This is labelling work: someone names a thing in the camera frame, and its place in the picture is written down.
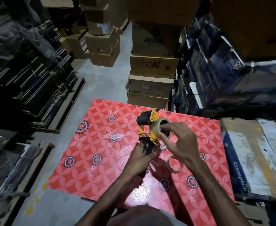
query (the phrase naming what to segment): hand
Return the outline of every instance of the hand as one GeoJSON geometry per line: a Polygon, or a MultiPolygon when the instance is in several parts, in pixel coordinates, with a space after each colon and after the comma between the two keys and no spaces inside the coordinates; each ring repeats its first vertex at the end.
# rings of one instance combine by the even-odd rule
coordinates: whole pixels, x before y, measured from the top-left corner
{"type": "Polygon", "coordinates": [[[134,150],[132,150],[122,173],[128,174],[132,177],[136,177],[145,169],[146,173],[148,173],[151,168],[149,164],[156,157],[156,152],[151,152],[149,155],[144,156],[143,147],[144,144],[140,143],[134,148],[134,150]]]}
{"type": "Polygon", "coordinates": [[[177,143],[173,143],[162,132],[158,133],[159,138],[163,140],[168,150],[179,160],[186,165],[188,164],[188,166],[202,161],[198,151],[197,136],[186,124],[183,122],[167,123],[160,125],[160,128],[165,128],[178,137],[177,143]]]}

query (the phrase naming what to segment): brown tape roll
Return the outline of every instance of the brown tape roll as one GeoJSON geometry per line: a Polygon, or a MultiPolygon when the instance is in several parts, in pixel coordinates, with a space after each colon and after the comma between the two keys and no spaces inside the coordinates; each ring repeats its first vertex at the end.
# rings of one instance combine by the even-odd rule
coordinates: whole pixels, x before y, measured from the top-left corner
{"type": "Polygon", "coordinates": [[[171,173],[177,174],[177,173],[179,173],[180,171],[183,170],[183,168],[184,168],[184,163],[182,163],[176,156],[170,156],[170,157],[168,158],[168,160],[166,161],[166,167],[170,170],[171,173]],[[179,163],[180,163],[181,169],[180,169],[180,170],[174,170],[173,168],[171,168],[171,166],[170,166],[170,164],[169,164],[169,160],[170,160],[170,159],[176,159],[176,160],[178,160],[179,163]]]}
{"type": "Polygon", "coordinates": [[[160,125],[166,124],[169,121],[166,118],[160,118],[154,121],[152,124],[149,125],[149,132],[153,132],[157,137],[157,133],[160,132],[160,125]]]}

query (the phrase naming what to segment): concrete floor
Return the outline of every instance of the concrete floor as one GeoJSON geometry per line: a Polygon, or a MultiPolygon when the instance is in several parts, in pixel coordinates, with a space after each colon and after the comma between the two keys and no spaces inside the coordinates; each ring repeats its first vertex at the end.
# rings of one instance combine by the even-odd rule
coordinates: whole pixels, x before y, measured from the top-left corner
{"type": "Polygon", "coordinates": [[[22,205],[13,223],[14,226],[74,225],[93,205],[92,201],[83,200],[78,196],[46,189],[46,184],[94,98],[127,103],[129,56],[132,50],[131,23],[120,36],[120,49],[121,52],[113,68],[94,66],[90,60],[86,60],[79,68],[77,76],[83,76],[86,84],[60,134],[40,132],[34,134],[36,140],[51,142],[55,148],[38,175],[30,196],[22,205]]]}

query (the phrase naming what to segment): wrapping paper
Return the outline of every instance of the wrapping paper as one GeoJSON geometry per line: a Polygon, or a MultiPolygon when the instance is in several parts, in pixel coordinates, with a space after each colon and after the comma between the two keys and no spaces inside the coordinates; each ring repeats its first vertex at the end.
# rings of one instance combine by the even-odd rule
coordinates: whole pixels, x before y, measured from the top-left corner
{"type": "MultiPolygon", "coordinates": [[[[97,201],[121,174],[138,141],[136,118],[150,108],[95,99],[49,180],[48,187],[97,201]]],[[[184,122],[198,137],[200,157],[234,200],[218,120],[160,110],[160,118],[184,122]]],[[[170,140],[177,141],[172,134],[170,140]]],[[[186,224],[215,225],[213,216],[193,174],[184,166],[177,174],[166,168],[172,155],[160,142],[151,171],[137,177],[119,204],[129,208],[147,204],[165,210],[186,224]]],[[[177,160],[170,165],[179,169],[177,160]]]]}

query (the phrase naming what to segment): white label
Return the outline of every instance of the white label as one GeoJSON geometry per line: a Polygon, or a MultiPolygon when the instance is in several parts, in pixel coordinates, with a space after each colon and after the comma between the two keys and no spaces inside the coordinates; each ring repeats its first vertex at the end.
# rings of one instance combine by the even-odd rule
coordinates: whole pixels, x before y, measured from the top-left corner
{"type": "Polygon", "coordinates": [[[102,29],[103,34],[110,34],[110,30],[109,30],[110,23],[105,23],[105,24],[97,23],[96,25],[97,25],[97,27],[102,29]]]}

